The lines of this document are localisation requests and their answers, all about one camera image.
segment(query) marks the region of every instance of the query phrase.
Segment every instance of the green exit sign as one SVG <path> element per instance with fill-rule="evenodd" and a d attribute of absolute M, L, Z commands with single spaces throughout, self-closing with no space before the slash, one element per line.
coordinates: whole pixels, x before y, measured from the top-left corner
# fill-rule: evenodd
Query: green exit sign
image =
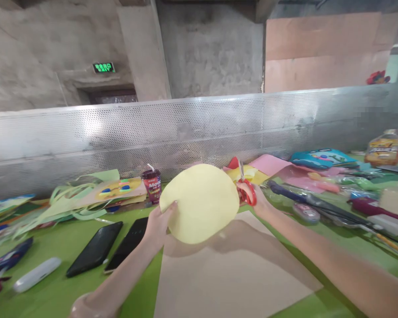
<path fill-rule="evenodd" d="M 98 73 L 115 73 L 114 64 L 113 63 L 94 63 L 93 64 L 94 72 Z"/>

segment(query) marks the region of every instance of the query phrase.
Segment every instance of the yellow paper circle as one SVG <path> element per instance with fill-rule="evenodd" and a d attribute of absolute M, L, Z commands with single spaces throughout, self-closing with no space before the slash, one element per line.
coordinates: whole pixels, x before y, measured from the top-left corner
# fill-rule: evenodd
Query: yellow paper circle
<path fill-rule="evenodd" d="M 178 174 L 162 192 L 161 210 L 176 200 L 178 213 L 168 227 L 176 239 L 188 244 L 207 240 L 239 210 L 235 184 L 224 171 L 209 164 L 195 165 Z"/>

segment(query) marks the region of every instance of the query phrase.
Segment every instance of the red cup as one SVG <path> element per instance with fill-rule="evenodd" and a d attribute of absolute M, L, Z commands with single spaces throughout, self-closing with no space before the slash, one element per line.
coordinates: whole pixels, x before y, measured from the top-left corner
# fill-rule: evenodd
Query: red cup
<path fill-rule="evenodd" d="M 147 170 L 142 173 L 142 180 L 149 194 L 149 200 L 152 204 L 158 204 L 162 193 L 160 171 L 158 169 Z"/>

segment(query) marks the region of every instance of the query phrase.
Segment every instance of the plywood panel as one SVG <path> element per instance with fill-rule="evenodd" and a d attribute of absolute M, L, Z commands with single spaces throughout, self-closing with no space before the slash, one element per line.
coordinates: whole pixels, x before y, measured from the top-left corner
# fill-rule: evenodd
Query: plywood panel
<path fill-rule="evenodd" d="M 377 48 L 389 46 L 392 48 L 398 32 L 398 13 L 382 15 L 376 34 L 375 46 Z"/>
<path fill-rule="evenodd" d="M 380 21 L 380 12 L 267 20 L 266 60 L 373 51 Z"/>
<path fill-rule="evenodd" d="M 264 91 L 366 85 L 386 69 L 398 13 L 267 21 Z"/>
<path fill-rule="evenodd" d="M 390 51 L 360 55 L 303 57 L 265 62 L 265 93 L 366 85 L 386 68 Z"/>

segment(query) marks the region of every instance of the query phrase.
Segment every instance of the red scissors handle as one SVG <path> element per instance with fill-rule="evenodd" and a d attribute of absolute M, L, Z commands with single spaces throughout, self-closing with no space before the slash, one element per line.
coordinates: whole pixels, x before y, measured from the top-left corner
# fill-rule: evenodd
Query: red scissors handle
<path fill-rule="evenodd" d="M 252 200 L 251 200 L 249 195 L 244 190 L 239 189 L 240 194 L 242 196 L 242 201 L 247 202 L 251 206 L 256 205 L 256 193 L 255 193 L 255 190 L 253 189 L 252 184 L 246 179 L 245 180 L 240 179 L 239 183 L 246 183 L 249 187 L 249 190 L 251 190 L 251 193 L 252 193 Z"/>

